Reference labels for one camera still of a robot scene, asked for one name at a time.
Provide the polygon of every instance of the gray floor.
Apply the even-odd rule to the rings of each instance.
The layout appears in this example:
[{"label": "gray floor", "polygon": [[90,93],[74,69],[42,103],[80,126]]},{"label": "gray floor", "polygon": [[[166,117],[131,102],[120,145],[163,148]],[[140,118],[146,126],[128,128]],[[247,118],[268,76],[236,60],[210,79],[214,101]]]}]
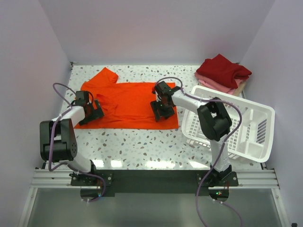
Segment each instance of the gray floor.
[{"label": "gray floor", "polygon": [[[86,204],[79,189],[39,189],[29,227],[200,227],[193,194],[117,194]],[[245,227],[280,227],[271,190],[234,190],[228,199]],[[199,198],[210,227],[239,227],[238,216]]]}]

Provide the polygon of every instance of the white table surface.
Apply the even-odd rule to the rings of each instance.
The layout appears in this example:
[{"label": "white table surface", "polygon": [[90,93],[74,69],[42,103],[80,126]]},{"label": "white table surface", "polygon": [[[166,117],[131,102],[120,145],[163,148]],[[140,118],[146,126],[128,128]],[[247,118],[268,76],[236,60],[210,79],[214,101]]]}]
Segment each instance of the white table surface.
[{"label": "white table surface", "polygon": [[[76,65],[68,86],[80,90],[85,81],[104,67],[118,74],[117,83],[155,82],[174,76],[183,81],[187,92],[198,84],[194,77],[197,65]],[[65,98],[72,101],[74,95],[67,91]],[[61,113],[66,107],[63,103]],[[98,169],[209,169],[211,152],[186,143],[187,138],[181,131],[184,108],[177,107],[177,111],[179,128],[176,130],[75,129],[78,152],[93,160]],[[231,160],[231,164],[234,170],[261,169],[260,163],[244,158]]]}]

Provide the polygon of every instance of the white wall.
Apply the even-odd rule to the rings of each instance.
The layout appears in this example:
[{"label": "white wall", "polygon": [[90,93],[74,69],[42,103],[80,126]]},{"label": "white wall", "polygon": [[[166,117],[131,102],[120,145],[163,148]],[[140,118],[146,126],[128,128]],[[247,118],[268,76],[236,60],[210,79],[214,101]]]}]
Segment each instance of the white wall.
[{"label": "white wall", "polygon": [[303,1],[276,0],[241,63],[253,72],[248,99],[276,111],[269,167],[292,222],[303,225]]},{"label": "white wall", "polygon": [[39,123],[58,114],[52,83],[69,66],[37,0],[0,1],[0,226],[18,224],[41,164]]},{"label": "white wall", "polygon": [[40,0],[70,61],[239,62],[274,0]]}]

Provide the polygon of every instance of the orange shirt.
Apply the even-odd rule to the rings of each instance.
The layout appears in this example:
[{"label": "orange shirt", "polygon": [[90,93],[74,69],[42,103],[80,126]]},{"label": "orange shirt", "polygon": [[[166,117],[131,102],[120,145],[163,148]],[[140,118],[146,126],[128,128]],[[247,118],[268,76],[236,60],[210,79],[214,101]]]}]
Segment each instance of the orange shirt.
[{"label": "orange shirt", "polygon": [[100,102],[104,117],[91,121],[78,129],[177,129],[178,117],[175,114],[167,120],[155,121],[150,102],[156,100],[152,94],[155,83],[116,83],[118,75],[104,68],[81,90],[90,91]]}]

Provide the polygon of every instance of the red cloth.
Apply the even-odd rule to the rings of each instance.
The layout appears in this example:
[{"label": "red cloth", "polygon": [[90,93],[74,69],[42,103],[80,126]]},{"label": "red cloth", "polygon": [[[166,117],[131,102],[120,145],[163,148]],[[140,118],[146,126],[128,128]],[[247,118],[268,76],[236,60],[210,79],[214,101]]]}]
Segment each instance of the red cloth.
[{"label": "red cloth", "polygon": [[246,80],[251,71],[242,65],[230,62],[218,54],[213,59],[206,59],[197,73],[229,88],[238,88],[235,79]]},{"label": "red cloth", "polygon": [[90,91],[100,102],[104,117],[91,121],[78,129],[177,129],[175,114],[166,120],[156,122],[150,105],[156,100],[152,89],[155,83],[116,83],[118,75],[104,68],[91,80],[85,82],[81,90]]}]

